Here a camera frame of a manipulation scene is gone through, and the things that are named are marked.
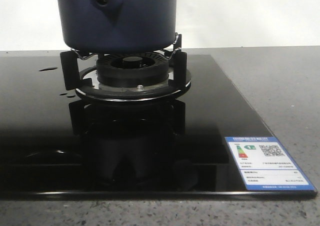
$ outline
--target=blue pot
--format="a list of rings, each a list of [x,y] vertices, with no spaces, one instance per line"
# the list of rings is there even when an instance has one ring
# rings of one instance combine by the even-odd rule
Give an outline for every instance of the blue pot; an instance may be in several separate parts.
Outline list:
[[[140,53],[175,40],[176,0],[58,0],[64,42],[90,53]]]

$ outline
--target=granite countertop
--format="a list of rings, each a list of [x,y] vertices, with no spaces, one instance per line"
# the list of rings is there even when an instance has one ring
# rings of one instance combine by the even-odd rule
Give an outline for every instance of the granite countertop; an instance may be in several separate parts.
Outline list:
[[[212,55],[318,188],[320,46],[192,52]],[[10,53],[0,52],[0,56]],[[318,226],[318,208],[319,197],[305,201],[0,201],[0,226]]]

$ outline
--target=white wall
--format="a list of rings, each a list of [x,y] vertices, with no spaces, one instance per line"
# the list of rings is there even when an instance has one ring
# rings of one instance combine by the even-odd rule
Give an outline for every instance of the white wall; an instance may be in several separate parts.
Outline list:
[[[178,0],[185,48],[320,45],[320,0]],[[0,51],[67,49],[57,0],[0,0]]]

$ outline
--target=gas burner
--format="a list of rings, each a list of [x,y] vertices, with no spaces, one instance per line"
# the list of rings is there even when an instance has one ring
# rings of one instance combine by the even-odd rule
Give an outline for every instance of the gas burner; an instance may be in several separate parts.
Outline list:
[[[137,102],[177,98],[191,85],[187,54],[181,51],[181,35],[173,51],[131,54],[99,54],[95,67],[79,72],[77,59],[88,53],[67,51],[60,54],[67,90],[75,89],[87,101]]]

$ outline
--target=qr code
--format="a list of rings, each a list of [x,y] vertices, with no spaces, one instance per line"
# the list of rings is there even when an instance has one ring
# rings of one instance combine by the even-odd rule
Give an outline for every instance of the qr code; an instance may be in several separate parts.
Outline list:
[[[278,145],[259,145],[265,156],[285,156]]]

